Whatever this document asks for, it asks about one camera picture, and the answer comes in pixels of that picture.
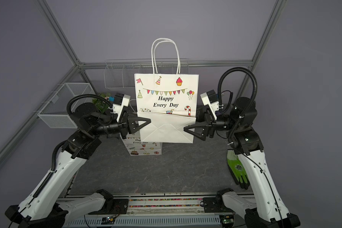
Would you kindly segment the small white party paper bag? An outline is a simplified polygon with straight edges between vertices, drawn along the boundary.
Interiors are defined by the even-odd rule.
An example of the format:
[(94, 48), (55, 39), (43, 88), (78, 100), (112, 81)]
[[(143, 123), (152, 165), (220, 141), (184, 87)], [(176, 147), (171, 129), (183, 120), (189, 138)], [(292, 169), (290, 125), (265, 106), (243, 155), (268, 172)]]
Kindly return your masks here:
[(142, 142), (139, 132), (128, 134), (122, 142), (131, 156), (161, 155), (162, 153), (162, 142)]

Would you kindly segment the large white party paper bag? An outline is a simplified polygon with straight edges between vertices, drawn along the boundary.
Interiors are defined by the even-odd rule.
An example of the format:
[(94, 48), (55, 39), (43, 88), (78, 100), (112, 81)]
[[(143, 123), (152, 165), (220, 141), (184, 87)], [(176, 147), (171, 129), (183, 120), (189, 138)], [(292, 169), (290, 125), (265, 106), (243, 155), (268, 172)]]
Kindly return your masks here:
[(180, 61), (174, 74), (161, 73), (155, 50), (162, 43), (175, 42), (156, 39), (151, 46), (152, 72), (134, 75), (137, 116), (151, 119), (140, 130), (141, 141), (193, 143), (194, 136), (183, 128), (196, 123), (199, 75), (183, 74)]

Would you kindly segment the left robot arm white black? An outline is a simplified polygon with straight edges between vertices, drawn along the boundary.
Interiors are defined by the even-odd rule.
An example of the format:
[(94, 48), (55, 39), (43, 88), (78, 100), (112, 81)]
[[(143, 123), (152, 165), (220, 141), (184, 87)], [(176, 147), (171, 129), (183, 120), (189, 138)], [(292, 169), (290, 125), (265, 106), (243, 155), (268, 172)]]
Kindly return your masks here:
[(35, 190), (19, 205), (11, 205), (5, 212), (11, 223), (20, 228), (61, 228), (66, 223), (89, 213), (121, 214), (114, 197), (105, 190), (69, 203), (57, 200), (102, 143), (100, 136), (118, 134), (126, 139), (151, 123), (151, 120), (129, 115), (122, 110), (118, 115), (112, 103), (99, 95), (83, 94), (72, 98), (66, 107), (78, 129), (60, 142), (51, 157), (51, 167)]

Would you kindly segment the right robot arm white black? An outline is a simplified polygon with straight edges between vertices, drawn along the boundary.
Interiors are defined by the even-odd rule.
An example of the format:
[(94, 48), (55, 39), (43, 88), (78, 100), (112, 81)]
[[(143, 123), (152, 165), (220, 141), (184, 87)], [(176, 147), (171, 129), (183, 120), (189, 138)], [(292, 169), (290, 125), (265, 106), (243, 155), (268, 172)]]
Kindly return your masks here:
[[(250, 97), (239, 97), (234, 103), (222, 102), (222, 84), (231, 73), (242, 72), (252, 82)], [(266, 162), (264, 146), (252, 124), (257, 116), (255, 98), (257, 79), (244, 67), (227, 70), (219, 79), (218, 90), (201, 95), (206, 110), (197, 123), (183, 128), (184, 132), (203, 141), (212, 138), (217, 131), (225, 131), (233, 160), (245, 171), (242, 188), (251, 187), (255, 200), (252, 203), (239, 196), (231, 188), (217, 192), (215, 199), (205, 198), (205, 212), (233, 212), (241, 216), (248, 228), (296, 228), (301, 225), (297, 215), (289, 212), (273, 182)]]

